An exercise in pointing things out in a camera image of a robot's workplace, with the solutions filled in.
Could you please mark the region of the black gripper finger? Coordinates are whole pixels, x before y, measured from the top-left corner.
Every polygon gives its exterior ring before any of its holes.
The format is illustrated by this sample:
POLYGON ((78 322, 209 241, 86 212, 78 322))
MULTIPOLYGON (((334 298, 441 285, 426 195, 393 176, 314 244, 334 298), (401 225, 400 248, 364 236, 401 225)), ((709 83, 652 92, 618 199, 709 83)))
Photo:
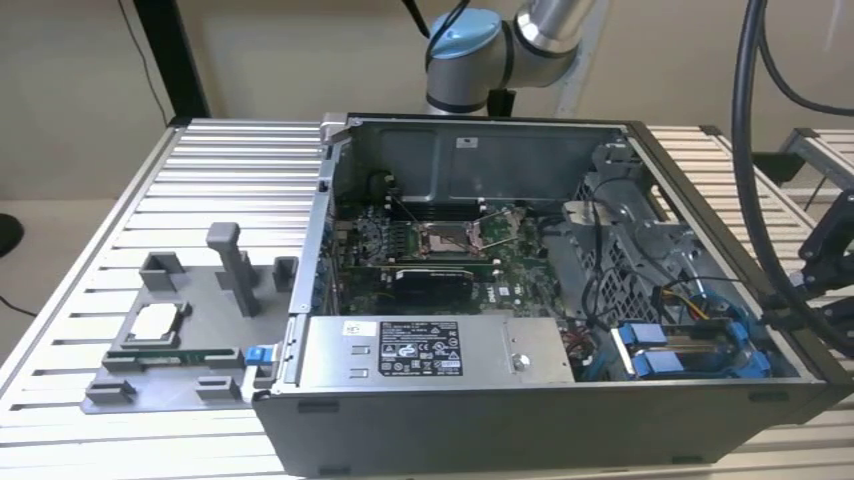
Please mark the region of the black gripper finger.
POLYGON ((807 299, 853 285, 853 234, 853 192, 843 191, 799 250, 797 289, 807 299))
POLYGON ((828 346, 847 359, 853 359, 853 299, 844 298, 819 308, 831 334, 823 335, 828 346))

